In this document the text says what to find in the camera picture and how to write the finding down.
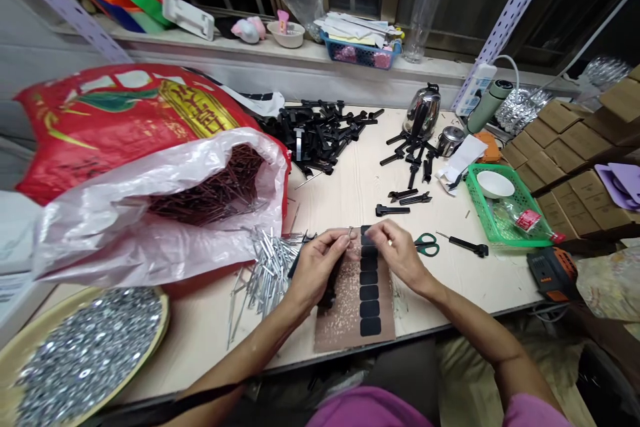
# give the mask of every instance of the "green plastic basket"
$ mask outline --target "green plastic basket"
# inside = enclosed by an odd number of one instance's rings
[[[533,230],[526,234],[515,225],[509,223],[508,220],[495,218],[493,216],[493,210],[482,194],[477,179],[478,173],[485,170],[499,173],[513,184],[515,192],[509,199],[519,205],[522,210],[531,209],[540,215],[542,215],[542,212],[533,197],[531,197],[525,184],[520,180],[519,175],[511,167],[507,167],[506,165],[491,165],[489,163],[474,163],[470,165],[469,175],[467,175],[465,183],[467,184],[471,200],[473,200],[473,205],[475,205],[478,217],[480,217],[480,222],[485,229],[489,241],[492,242],[494,246],[503,248],[536,248],[553,245],[553,242],[542,232],[541,224],[547,223],[544,217],[540,219],[540,222]]]

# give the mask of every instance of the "white ceramic bowl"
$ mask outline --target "white ceramic bowl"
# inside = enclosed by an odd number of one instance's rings
[[[273,35],[273,38],[275,38],[276,42],[278,42],[285,48],[300,47],[302,45],[302,42],[304,41],[304,35],[306,32],[305,28],[302,25],[298,25],[297,23],[288,22],[287,34],[282,35],[280,33],[279,24],[280,22],[278,21],[269,22],[267,24],[267,28]]]
[[[480,184],[480,190],[487,198],[510,197],[515,192],[515,187],[509,179],[494,171],[482,171],[478,173],[477,179]]]

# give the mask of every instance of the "white table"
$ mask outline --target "white table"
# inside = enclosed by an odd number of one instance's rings
[[[361,108],[345,108],[358,113]],[[374,224],[377,203],[389,205],[390,191],[403,191],[409,182],[409,164],[394,161],[381,167],[379,162],[393,154],[398,146],[385,141],[396,136],[406,111],[387,109],[378,119],[378,125],[368,125],[358,142],[348,145],[333,175],[320,175],[298,190],[294,187],[304,181],[294,166],[289,176],[289,215],[285,231],[293,221],[295,232],[322,232],[328,228]],[[452,113],[441,113],[431,143],[447,125],[459,125]],[[437,171],[445,159],[434,159]],[[414,238],[438,230],[474,244],[487,243],[487,237],[477,217],[467,188],[461,184],[458,196],[444,191],[434,178],[430,185],[421,183],[422,171],[416,176],[415,187],[420,193],[431,192],[430,203],[411,205],[411,213],[391,216]],[[489,245],[489,256],[478,258],[438,236],[440,252],[433,258],[420,256],[433,275],[461,295],[491,314],[526,308],[542,300],[529,273],[525,255],[498,252]],[[220,361],[227,353],[227,318],[229,292],[235,276],[229,275],[192,294],[174,298],[171,302],[169,331],[158,351],[134,380],[118,396],[115,403],[126,404],[150,399],[182,390]],[[395,331],[397,339],[425,335],[439,330],[448,321],[430,303],[416,296],[397,278],[393,278]],[[43,312],[57,302],[77,292],[79,286],[60,285],[43,304]],[[251,310],[245,310],[235,344],[240,342],[259,322]],[[285,342],[269,369],[294,367],[318,362],[329,356],[344,354],[333,352],[316,354],[313,351],[315,316],[308,318]]]

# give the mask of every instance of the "green scissors handle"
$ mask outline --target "green scissors handle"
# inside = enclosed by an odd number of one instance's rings
[[[415,245],[415,249],[425,257],[435,257],[438,252],[440,252],[440,246],[432,234],[422,234],[413,242],[413,245]]]

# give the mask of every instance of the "screwdriver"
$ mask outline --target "screwdriver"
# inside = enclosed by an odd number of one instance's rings
[[[442,232],[438,232],[437,230],[435,231],[435,233],[442,235],[444,238],[448,238],[450,244],[454,244],[459,247],[463,247],[465,249],[471,250],[474,254],[476,254],[480,258],[484,258],[485,256],[489,255],[489,247],[487,247],[485,244],[475,245],[475,244],[472,244],[471,242],[466,242],[465,240],[461,240],[456,237],[446,236],[445,234],[443,234]]]

